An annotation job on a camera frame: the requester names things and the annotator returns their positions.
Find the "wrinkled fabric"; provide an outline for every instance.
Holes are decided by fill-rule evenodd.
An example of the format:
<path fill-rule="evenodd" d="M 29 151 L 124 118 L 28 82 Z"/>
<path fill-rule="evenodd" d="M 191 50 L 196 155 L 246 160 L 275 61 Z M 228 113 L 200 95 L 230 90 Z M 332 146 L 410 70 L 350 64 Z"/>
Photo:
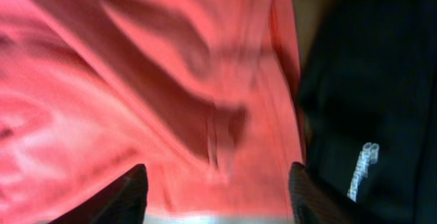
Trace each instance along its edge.
<path fill-rule="evenodd" d="M 290 217 L 295 36 L 291 0 L 0 0 L 0 220 L 138 163 L 150 214 Z"/>

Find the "red fabric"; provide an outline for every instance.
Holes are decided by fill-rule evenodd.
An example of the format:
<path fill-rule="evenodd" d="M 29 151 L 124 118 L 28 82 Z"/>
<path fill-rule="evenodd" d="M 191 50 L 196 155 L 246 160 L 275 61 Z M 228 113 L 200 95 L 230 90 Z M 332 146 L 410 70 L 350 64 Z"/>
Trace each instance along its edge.
<path fill-rule="evenodd" d="M 0 223 L 137 163 L 150 214 L 291 217 L 295 36 L 291 0 L 0 0 Z"/>

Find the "black cloth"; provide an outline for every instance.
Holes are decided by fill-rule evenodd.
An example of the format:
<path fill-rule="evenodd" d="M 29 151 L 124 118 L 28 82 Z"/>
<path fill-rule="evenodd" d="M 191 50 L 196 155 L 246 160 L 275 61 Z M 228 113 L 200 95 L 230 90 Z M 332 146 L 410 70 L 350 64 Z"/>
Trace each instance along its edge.
<path fill-rule="evenodd" d="M 357 205 L 389 223 L 437 223 L 437 0 L 341 0 L 302 73 L 307 170 L 347 195 L 380 146 Z"/>

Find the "white logo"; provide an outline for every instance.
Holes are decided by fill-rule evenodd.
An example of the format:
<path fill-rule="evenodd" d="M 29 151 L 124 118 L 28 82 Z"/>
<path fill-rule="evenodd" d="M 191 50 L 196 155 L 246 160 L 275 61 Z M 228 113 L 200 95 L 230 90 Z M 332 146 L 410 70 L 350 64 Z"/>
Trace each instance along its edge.
<path fill-rule="evenodd" d="M 356 162 L 354 175 L 352 176 L 348 190 L 348 197 L 352 199 L 352 201 L 356 201 L 358 187 L 360 186 L 361 180 L 367 177 L 369 166 L 378 162 L 379 150 L 380 146 L 377 143 L 369 142 L 363 146 L 358 161 Z"/>

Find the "red cloth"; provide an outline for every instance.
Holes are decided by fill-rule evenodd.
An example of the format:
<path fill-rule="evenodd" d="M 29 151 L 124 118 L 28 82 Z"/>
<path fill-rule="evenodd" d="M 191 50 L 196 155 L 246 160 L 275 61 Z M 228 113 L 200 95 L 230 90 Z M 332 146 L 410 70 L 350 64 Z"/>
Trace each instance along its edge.
<path fill-rule="evenodd" d="M 297 54 L 291 0 L 0 0 L 0 223 L 137 163 L 150 214 L 291 217 Z"/>

